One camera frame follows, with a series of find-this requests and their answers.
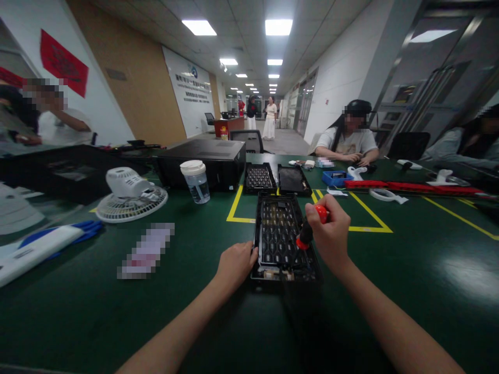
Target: reception desk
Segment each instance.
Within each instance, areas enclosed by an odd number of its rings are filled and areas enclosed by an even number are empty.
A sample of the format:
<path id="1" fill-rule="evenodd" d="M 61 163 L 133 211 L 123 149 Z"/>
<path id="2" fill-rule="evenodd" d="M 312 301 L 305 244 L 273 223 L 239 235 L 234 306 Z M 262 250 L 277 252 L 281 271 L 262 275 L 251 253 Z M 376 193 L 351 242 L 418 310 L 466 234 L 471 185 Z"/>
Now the reception desk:
<path id="1" fill-rule="evenodd" d="M 215 135 L 220 138 L 220 130 L 222 126 L 227 127 L 227 132 L 230 139 L 230 132 L 233 130 L 244 130 L 244 117 L 232 118 L 232 119 L 216 119 L 213 121 L 215 125 Z"/>

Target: black parts tray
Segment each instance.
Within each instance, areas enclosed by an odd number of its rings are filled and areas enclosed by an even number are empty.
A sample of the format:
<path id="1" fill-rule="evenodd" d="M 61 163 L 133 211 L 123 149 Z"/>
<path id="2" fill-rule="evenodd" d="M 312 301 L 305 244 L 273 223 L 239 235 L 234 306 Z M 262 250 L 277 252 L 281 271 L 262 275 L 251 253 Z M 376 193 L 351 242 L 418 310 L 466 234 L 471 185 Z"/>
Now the black parts tray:
<path id="1" fill-rule="evenodd" d="M 312 189 L 301 167 L 284 167 L 278 165 L 280 194 L 297 194 L 298 196 L 311 196 Z"/>
<path id="2" fill-rule="evenodd" d="M 313 246 L 296 246 L 303 218 L 296 195 L 270 196 L 260 193 L 256 211 L 254 247 L 258 262 L 251 278 L 262 281 L 322 282 Z"/>
<path id="3" fill-rule="evenodd" d="M 277 184 L 272 174 L 269 163 L 262 165 L 253 165 L 246 163 L 246 172 L 244 174 L 244 193 L 258 194 L 260 192 L 276 193 Z"/>

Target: black chair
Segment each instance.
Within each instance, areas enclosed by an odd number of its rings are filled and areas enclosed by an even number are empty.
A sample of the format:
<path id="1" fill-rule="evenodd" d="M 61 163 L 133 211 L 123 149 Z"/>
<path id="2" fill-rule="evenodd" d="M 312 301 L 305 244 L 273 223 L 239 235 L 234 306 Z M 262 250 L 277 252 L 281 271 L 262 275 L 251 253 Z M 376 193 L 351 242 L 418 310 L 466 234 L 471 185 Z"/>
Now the black chair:
<path id="1" fill-rule="evenodd" d="M 230 132 L 230 140 L 246 142 L 246 153 L 272 153 L 264 150 L 260 130 L 235 130 Z"/>
<path id="2" fill-rule="evenodd" d="M 419 160 L 430 141 L 429 132 L 401 132 L 391 143 L 388 158 Z"/>
<path id="3" fill-rule="evenodd" d="M 213 117 L 213 114 L 211 113 L 205 113 L 206 116 L 206 122 L 208 122 L 208 126 L 215 126 L 215 117 Z"/>

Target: white sign board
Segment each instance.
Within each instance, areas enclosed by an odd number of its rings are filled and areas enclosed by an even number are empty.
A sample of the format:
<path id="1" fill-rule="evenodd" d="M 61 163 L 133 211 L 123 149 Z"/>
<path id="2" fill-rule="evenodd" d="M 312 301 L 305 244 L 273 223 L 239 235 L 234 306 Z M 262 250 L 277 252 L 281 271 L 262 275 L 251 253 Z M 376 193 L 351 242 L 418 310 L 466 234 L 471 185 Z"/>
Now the white sign board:
<path id="1" fill-rule="evenodd" d="M 166 67 L 172 80 L 183 126 L 188 138 L 213 130 L 208 127 L 205 113 L 215 116 L 212 89 L 206 70 L 163 47 Z"/>

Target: green workbench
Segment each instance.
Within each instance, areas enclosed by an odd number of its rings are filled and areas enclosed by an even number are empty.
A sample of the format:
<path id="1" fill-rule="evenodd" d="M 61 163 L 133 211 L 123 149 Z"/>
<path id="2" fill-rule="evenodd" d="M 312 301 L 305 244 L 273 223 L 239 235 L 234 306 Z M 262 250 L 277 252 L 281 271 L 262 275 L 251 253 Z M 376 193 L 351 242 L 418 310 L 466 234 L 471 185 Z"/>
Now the green workbench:
<path id="1" fill-rule="evenodd" d="M 286 165 L 304 156 L 247 155 L 252 163 Z M 372 179 L 424 181 L 377 162 Z M 345 170 L 338 163 L 335 169 Z M 313 197 L 325 192 L 322 169 L 305 171 Z M 408 196 L 403 205 L 366 193 L 339 198 L 350 214 L 349 253 L 388 297 L 425 328 L 467 372 L 496 372 L 499 356 L 499 227 L 465 199 Z M 166 205 L 143 219 L 106 225 L 96 238 L 0 289 L 0 363 L 69 372 L 112 372 L 170 322 L 214 276 L 220 254 L 253 239 L 257 196 L 212 193 L 198 206 L 170 190 Z M 63 220 L 95 219 L 85 207 Z M 116 270 L 151 223 L 175 223 L 161 265 L 144 280 Z M 331 372 L 391 372 L 344 288 L 321 262 L 324 284 L 303 300 L 307 339 Z M 248 282 L 210 322 L 181 372 L 304 372 L 296 329 L 281 292 Z"/>

